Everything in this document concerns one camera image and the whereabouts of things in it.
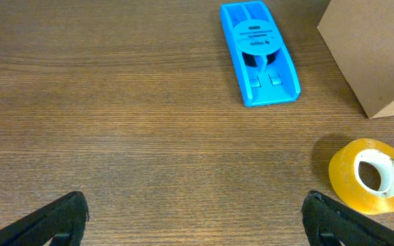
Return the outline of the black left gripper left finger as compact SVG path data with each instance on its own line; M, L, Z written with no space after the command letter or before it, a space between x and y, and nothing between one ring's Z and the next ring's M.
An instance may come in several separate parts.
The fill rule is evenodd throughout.
M89 220L84 194L72 191L0 230L0 245L74 245Z

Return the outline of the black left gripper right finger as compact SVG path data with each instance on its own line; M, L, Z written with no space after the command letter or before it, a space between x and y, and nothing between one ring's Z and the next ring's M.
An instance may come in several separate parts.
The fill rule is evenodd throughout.
M302 223L311 245L394 245L394 231L320 193L309 191Z

